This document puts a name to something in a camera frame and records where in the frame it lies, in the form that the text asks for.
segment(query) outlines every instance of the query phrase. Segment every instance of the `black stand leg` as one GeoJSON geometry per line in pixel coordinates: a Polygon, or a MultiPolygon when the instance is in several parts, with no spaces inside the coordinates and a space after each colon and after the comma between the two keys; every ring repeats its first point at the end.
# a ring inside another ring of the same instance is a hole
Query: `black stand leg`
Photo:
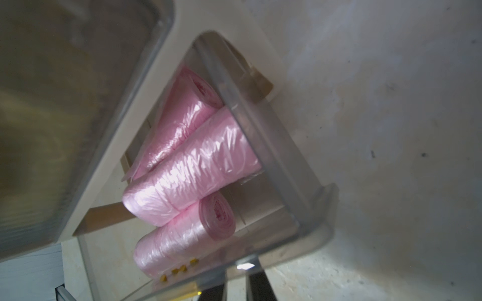
{"type": "Polygon", "coordinates": [[[226,301],[226,284],[202,291],[198,301],[226,301]]]}
{"type": "Polygon", "coordinates": [[[247,301],[277,301],[265,271],[246,277],[247,301]]]}

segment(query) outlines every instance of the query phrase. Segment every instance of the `transparent plastic bin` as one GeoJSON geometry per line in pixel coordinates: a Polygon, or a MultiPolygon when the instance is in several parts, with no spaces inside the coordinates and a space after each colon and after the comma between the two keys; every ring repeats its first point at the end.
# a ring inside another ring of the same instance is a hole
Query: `transparent plastic bin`
{"type": "Polygon", "coordinates": [[[184,63],[217,90],[263,172],[221,190],[236,216],[236,233],[223,247],[188,265],[186,272],[167,275],[167,281],[148,282],[124,301],[194,296],[228,279],[312,252],[333,236],[338,188],[322,186],[303,158],[265,99],[269,82],[214,32],[195,40],[184,63]],[[237,268],[247,262],[255,266],[248,271],[237,268]]]}

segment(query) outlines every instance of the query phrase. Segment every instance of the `plastic bag roll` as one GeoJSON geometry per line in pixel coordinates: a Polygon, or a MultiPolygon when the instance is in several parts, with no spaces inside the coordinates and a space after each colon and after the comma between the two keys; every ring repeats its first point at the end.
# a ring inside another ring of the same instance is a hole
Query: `plastic bag roll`
{"type": "Polygon", "coordinates": [[[156,118],[157,125],[122,180],[138,179],[154,169],[222,106],[214,89],[184,67],[174,81],[160,118],[156,118]]]}
{"type": "Polygon", "coordinates": [[[148,277],[159,277],[216,250],[235,230],[231,207],[220,192],[215,192],[141,238],[134,261],[148,277]]]}
{"type": "Polygon", "coordinates": [[[126,208],[163,226],[197,200],[261,169],[231,112],[220,109],[152,172],[124,191],[126,208]]]}

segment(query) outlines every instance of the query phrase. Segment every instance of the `dirty white wall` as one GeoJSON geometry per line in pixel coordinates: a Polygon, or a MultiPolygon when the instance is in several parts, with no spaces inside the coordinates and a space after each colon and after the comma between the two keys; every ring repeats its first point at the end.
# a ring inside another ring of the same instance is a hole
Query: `dirty white wall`
{"type": "Polygon", "coordinates": [[[56,301],[64,283],[60,244],[0,262],[0,300],[56,301]]]}
{"type": "Polygon", "coordinates": [[[272,106],[336,237],[279,300],[482,300],[482,1],[246,0],[289,82],[272,106]]]}

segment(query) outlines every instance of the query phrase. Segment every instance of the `pink plastic bag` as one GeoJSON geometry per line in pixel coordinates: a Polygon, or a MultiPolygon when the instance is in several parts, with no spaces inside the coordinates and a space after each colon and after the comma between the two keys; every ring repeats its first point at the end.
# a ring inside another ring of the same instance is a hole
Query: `pink plastic bag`
{"type": "Polygon", "coordinates": [[[157,126],[151,129],[123,181],[140,178],[168,157],[223,106],[211,86],[184,67],[176,78],[157,126]]]}
{"type": "Polygon", "coordinates": [[[261,169],[231,112],[220,109],[152,172],[124,191],[125,207],[163,226],[197,200],[261,169]]]}
{"type": "Polygon", "coordinates": [[[235,230],[231,207],[220,192],[215,192],[141,238],[134,261],[147,276],[156,278],[216,250],[235,230]]]}

